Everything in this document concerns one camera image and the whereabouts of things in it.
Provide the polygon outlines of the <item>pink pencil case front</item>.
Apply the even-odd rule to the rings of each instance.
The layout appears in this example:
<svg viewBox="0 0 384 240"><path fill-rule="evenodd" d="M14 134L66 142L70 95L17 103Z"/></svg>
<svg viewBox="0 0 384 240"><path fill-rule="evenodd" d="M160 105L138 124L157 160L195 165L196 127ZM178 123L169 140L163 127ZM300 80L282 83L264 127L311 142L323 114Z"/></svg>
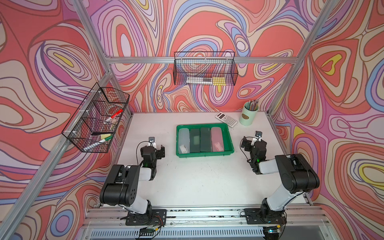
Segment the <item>pink pencil case front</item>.
<svg viewBox="0 0 384 240"><path fill-rule="evenodd" d="M225 151L222 129L220 127L211 128L211 142L213 152Z"/></svg>

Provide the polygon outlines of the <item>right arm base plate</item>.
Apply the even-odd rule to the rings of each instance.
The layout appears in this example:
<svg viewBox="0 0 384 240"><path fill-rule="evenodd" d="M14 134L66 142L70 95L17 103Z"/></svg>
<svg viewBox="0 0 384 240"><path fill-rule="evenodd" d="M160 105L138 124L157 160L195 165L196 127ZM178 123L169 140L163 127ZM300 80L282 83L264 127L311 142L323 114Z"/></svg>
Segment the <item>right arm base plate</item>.
<svg viewBox="0 0 384 240"><path fill-rule="evenodd" d="M244 209L248 225L285 225L285 211L270 211L264 209Z"/></svg>

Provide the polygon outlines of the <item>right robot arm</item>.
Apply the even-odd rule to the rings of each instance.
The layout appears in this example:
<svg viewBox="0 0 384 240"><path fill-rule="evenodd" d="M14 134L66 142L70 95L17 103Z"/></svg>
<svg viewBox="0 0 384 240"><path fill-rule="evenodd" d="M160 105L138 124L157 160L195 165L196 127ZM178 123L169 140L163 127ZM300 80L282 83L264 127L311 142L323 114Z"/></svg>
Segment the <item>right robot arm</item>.
<svg viewBox="0 0 384 240"><path fill-rule="evenodd" d="M282 217L293 199L320 186L320 178L302 154L276 155L268 160L267 142L257 137L243 137L240 148L250 154L247 162L255 174L280 176L280 186L262 201L258 212L267 223Z"/></svg>

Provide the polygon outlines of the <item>dark green pencil case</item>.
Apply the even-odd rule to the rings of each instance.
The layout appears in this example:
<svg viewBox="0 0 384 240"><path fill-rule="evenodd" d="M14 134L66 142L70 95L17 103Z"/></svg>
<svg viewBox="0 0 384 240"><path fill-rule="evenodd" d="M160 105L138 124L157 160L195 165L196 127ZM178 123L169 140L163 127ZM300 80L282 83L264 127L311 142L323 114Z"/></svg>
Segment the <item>dark green pencil case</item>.
<svg viewBox="0 0 384 240"><path fill-rule="evenodd" d="M200 152L200 129L190 129L190 152Z"/></svg>
<svg viewBox="0 0 384 240"><path fill-rule="evenodd" d="M204 152L204 153L212 151L211 129L210 128L201 128L200 129L200 151Z"/></svg>

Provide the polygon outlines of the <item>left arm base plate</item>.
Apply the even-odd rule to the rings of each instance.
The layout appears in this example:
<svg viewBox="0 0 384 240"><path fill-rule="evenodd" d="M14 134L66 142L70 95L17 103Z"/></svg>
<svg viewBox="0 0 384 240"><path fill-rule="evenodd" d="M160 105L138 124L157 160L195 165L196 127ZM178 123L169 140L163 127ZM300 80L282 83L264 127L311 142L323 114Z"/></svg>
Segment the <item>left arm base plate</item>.
<svg viewBox="0 0 384 240"><path fill-rule="evenodd" d="M155 209L150 214L129 213L126 220L126 226L164 226L167 218L166 209Z"/></svg>

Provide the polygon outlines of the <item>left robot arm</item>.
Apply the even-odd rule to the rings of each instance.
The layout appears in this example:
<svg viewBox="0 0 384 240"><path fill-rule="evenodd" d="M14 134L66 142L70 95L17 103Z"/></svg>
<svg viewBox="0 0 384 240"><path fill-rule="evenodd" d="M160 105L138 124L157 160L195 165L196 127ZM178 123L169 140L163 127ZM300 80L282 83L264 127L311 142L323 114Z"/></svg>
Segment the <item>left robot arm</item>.
<svg viewBox="0 0 384 240"><path fill-rule="evenodd" d="M154 180L157 161L165 157L165 147L144 146L140 149L142 162L138 165L113 165L100 193L100 203L121 206L139 215L150 215L152 204L138 195L139 182Z"/></svg>

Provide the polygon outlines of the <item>clear frosted pencil case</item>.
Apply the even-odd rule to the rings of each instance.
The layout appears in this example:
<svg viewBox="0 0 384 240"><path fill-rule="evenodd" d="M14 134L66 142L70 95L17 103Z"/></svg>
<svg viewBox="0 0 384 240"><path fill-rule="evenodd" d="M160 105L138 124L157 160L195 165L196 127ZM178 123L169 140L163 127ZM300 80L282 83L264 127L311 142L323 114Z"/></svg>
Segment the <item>clear frosted pencil case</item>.
<svg viewBox="0 0 384 240"><path fill-rule="evenodd" d="M178 133L179 142L178 142L178 151L179 154L189 154L190 153L190 131L187 128L182 128Z"/></svg>

